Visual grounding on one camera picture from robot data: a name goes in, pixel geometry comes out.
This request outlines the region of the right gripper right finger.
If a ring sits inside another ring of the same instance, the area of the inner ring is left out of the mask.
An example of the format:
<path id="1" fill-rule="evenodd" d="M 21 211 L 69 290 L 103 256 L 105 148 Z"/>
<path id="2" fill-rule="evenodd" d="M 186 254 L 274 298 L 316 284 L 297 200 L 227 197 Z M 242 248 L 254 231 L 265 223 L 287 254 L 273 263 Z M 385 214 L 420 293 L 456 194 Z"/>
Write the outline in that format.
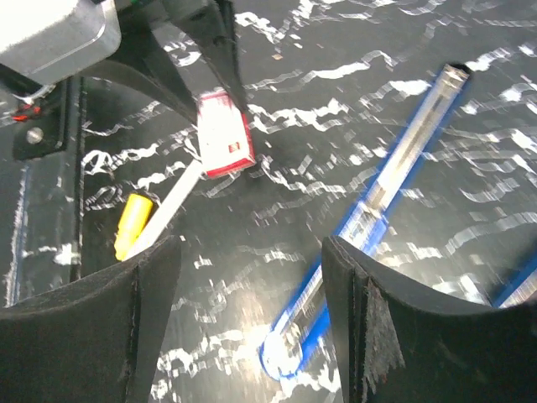
<path id="1" fill-rule="evenodd" d="M 535 301 L 449 296 L 335 236 L 321 269 L 344 401 L 535 401 Z"/>

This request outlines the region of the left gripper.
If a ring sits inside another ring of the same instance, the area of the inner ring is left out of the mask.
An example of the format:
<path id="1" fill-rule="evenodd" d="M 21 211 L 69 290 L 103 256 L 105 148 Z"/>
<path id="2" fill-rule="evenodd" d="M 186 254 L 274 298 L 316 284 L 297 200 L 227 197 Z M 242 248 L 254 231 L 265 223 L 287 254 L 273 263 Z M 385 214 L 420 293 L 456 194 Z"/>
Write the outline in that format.
<path id="1" fill-rule="evenodd" d="M 74 101 L 69 85 L 74 76 L 104 79 L 132 88 L 189 122 L 197 122 L 196 100 L 154 36 L 160 25 L 172 24 L 164 1 L 114 2 L 121 44 L 105 60 L 49 85 L 41 85 L 1 64 L 1 88 L 17 101 L 11 115 L 19 127 L 13 146 L 15 159 L 29 160 L 65 148 L 66 114 Z"/>

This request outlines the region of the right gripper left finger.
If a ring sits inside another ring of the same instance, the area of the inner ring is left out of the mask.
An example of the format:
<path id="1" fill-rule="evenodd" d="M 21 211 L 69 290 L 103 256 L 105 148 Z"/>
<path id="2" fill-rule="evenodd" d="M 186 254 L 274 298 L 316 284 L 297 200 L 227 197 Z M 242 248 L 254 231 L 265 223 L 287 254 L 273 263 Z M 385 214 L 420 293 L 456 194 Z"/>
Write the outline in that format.
<path id="1" fill-rule="evenodd" d="M 1 310 L 3 402 L 146 402 L 180 275 L 180 241 Z"/>

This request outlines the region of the red white staple box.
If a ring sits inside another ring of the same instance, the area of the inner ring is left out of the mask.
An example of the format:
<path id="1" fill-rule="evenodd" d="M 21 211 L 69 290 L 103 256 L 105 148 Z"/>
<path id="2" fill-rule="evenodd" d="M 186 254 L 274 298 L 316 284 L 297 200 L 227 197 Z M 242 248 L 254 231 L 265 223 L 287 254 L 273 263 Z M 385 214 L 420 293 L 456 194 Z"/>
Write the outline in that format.
<path id="1" fill-rule="evenodd" d="M 199 98 L 196 127 L 201 163 L 209 178 L 255 165 L 246 115 L 222 88 Z"/>

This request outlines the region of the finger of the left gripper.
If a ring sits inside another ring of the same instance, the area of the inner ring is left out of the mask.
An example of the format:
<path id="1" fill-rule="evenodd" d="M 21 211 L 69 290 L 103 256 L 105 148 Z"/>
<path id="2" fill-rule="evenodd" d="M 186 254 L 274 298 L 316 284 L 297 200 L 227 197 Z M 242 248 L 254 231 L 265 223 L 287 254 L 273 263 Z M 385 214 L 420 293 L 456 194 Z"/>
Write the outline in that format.
<path id="1" fill-rule="evenodd" d="M 244 113 L 247 98 L 239 71 L 233 2 L 169 0 L 163 6 L 172 24 L 196 43 L 221 86 Z"/>

